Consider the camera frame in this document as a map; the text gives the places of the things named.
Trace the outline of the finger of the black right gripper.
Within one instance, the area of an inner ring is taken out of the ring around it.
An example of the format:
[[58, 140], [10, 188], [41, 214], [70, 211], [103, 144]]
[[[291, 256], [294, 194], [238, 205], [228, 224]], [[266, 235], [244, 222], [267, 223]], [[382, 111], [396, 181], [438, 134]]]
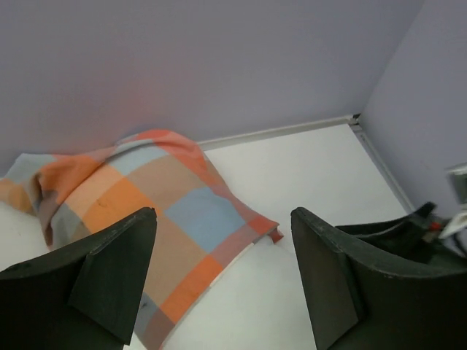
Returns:
[[397, 219], [336, 226], [333, 244], [370, 270], [451, 270], [452, 253], [439, 241], [447, 220], [435, 208], [427, 202]]

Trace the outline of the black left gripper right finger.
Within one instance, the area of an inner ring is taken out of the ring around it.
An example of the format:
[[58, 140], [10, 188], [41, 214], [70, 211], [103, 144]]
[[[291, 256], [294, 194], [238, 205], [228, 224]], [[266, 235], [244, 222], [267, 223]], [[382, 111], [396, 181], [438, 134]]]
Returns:
[[318, 349], [464, 349], [466, 256], [451, 270], [370, 270], [333, 244], [333, 226], [291, 212], [291, 233]]

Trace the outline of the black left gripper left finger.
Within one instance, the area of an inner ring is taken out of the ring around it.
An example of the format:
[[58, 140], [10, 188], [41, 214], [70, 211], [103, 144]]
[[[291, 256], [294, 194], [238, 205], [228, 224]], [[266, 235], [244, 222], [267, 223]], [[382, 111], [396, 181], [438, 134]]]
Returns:
[[144, 207], [1, 272], [2, 349], [123, 349], [130, 344], [157, 230]]

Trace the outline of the white pillow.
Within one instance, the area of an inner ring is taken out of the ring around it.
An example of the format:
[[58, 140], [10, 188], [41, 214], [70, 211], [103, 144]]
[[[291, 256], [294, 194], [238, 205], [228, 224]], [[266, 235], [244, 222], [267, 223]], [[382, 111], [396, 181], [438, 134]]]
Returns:
[[314, 349], [296, 258], [269, 238], [202, 296], [165, 349]]

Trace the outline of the colourful checked pillowcase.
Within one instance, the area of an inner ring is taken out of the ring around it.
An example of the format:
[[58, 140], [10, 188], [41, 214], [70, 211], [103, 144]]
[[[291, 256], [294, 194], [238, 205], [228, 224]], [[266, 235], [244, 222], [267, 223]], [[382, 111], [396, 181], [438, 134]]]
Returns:
[[3, 349], [162, 349], [245, 250], [282, 238], [197, 143], [151, 130], [80, 155], [20, 155], [1, 201], [49, 252], [1, 273]]

